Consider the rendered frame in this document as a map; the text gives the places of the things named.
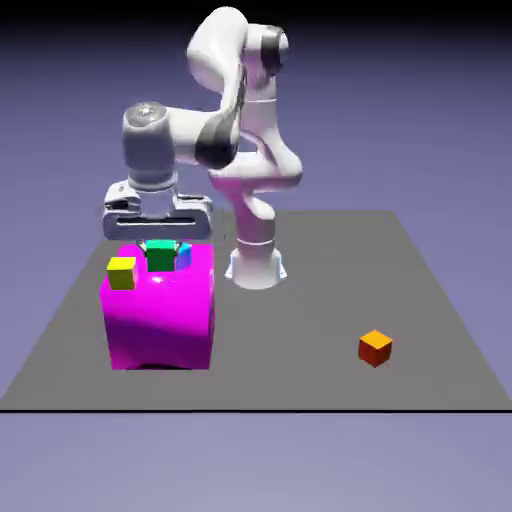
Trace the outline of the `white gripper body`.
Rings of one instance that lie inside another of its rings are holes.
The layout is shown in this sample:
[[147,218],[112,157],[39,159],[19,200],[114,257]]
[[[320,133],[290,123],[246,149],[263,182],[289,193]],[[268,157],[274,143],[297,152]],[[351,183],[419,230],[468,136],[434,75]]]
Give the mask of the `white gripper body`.
[[135,197],[105,203],[103,233],[108,240],[207,239],[212,232],[213,203],[208,196],[177,194],[165,214],[142,213]]

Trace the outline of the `small green cube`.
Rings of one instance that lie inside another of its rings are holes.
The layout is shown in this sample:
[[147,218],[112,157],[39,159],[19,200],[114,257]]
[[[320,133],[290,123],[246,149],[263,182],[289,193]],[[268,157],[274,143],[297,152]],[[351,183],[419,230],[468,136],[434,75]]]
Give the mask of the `small green cube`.
[[171,239],[152,239],[145,245],[149,272],[172,272],[175,269],[177,243]]

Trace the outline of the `small orange cube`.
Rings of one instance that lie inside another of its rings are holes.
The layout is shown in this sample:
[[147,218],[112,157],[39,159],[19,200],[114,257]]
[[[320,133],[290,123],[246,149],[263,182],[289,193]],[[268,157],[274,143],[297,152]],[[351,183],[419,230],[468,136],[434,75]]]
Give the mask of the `small orange cube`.
[[391,356],[393,340],[378,330],[364,334],[359,340],[358,357],[376,368]]

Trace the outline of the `large magenta box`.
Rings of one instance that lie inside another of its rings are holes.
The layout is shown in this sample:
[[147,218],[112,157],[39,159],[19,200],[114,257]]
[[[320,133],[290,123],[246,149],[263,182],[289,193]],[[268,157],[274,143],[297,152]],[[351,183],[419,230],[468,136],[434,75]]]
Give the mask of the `large magenta box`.
[[215,327],[214,247],[192,244],[192,265],[149,272],[143,251],[123,244],[115,256],[135,257],[134,290],[99,289],[111,367],[137,370],[210,366]]

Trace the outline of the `small yellow cube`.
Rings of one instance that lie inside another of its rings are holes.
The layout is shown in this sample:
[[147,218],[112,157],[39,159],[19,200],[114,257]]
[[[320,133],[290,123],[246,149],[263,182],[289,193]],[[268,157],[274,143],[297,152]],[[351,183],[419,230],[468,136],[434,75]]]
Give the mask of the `small yellow cube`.
[[112,257],[107,265],[107,278],[111,290],[134,290],[137,283],[135,257]]

